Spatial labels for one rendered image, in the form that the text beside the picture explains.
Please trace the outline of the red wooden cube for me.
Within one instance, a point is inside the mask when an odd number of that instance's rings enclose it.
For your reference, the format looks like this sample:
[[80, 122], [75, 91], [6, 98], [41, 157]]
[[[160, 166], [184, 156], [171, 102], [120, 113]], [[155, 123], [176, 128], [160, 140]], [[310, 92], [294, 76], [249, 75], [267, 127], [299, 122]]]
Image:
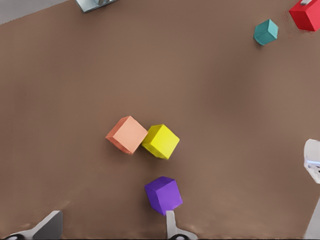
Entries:
[[289, 14], [299, 30], [316, 32], [320, 29], [320, 0], [312, 0], [308, 5], [300, 2], [289, 9]]

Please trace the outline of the teal wooden cube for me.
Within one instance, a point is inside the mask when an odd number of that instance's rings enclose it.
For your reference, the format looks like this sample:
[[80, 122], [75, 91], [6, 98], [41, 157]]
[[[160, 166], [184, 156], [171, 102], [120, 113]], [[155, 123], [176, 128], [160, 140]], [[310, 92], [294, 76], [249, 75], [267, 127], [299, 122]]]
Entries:
[[278, 31], [277, 24], [267, 19], [255, 27], [253, 38], [259, 45], [264, 46], [278, 38]]

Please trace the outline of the orange wooden cube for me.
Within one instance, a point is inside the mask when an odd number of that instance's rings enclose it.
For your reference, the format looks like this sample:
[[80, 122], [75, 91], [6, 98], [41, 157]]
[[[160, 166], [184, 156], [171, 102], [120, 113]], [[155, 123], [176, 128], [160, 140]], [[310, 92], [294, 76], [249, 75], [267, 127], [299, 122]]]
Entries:
[[123, 153], [132, 155], [142, 143], [148, 131], [132, 116], [122, 117], [106, 135]]

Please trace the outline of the yellow wooden cube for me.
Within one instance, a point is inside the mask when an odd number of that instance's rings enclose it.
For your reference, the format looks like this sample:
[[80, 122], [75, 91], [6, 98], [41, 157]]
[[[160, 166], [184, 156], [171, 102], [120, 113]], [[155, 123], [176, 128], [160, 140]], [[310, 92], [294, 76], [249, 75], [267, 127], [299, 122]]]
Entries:
[[152, 125], [141, 145], [157, 158], [168, 160], [180, 139], [164, 124]]

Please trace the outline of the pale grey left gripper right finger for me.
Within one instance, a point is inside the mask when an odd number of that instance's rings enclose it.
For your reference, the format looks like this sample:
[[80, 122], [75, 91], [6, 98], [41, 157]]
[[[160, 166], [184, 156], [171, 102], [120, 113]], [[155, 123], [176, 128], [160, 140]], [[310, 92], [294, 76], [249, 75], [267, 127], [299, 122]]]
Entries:
[[168, 240], [197, 240], [196, 234], [177, 227], [173, 210], [166, 211], [166, 233]]

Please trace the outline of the purple wooden cube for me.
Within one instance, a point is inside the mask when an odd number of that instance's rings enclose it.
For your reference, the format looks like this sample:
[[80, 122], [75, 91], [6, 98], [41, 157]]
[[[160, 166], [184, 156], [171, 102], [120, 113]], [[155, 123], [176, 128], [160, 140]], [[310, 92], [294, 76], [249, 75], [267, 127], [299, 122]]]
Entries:
[[183, 203], [177, 181], [173, 178], [160, 176], [146, 184], [144, 190], [151, 208], [163, 216]]

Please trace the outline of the silver frame post foot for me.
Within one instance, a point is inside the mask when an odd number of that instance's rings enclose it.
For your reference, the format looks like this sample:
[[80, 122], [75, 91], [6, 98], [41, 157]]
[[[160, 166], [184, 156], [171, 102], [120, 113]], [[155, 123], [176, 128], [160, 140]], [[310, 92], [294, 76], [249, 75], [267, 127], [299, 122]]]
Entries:
[[74, 0], [82, 13], [88, 13], [98, 8], [107, 6], [117, 0]]

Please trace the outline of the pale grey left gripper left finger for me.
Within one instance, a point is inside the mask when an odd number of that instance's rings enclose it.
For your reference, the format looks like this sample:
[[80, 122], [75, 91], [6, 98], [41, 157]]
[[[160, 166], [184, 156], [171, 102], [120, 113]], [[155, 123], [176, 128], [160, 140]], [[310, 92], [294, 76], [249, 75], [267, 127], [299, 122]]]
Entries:
[[5, 240], [60, 240], [63, 233], [63, 212], [54, 210], [35, 227], [13, 233]]

